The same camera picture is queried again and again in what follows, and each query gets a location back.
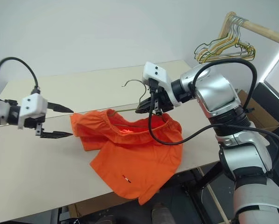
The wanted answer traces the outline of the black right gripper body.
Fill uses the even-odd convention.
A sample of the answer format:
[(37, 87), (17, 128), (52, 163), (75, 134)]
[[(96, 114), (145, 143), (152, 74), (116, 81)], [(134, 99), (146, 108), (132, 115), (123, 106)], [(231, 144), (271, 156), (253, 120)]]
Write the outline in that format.
[(154, 93), (153, 111), (156, 115), (162, 115), (174, 108), (170, 101), (167, 92), (163, 87), (158, 87)]

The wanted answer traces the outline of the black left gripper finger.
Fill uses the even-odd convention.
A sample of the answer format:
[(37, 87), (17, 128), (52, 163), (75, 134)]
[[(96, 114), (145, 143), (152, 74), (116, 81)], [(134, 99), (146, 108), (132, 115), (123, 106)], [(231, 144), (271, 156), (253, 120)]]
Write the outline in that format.
[(64, 137), (72, 136), (72, 133), (53, 131), (53, 132), (42, 132), (40, 137), (46, 139), (59, 139)]
[(55, 112), (63, 112), (63, 113), (73, 113), (74, 112), (73, 110), (71, 110), (68, 107), (65, 107), (60, 104), (51, 103), (51, 102), (48, 102), (48, 109), (51, 109)]

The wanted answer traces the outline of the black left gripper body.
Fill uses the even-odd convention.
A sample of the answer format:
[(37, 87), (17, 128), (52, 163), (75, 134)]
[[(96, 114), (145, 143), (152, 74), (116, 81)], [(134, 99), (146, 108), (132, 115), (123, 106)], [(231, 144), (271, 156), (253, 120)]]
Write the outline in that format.
[(45, 122), (46, 116), (40, 116), (38, 118), (27, 118), (24, 121), (24, 127), (25, 128), (30, 128), (30, 129), (35, 129), (35, 135), (43, 137), (43, 123)]

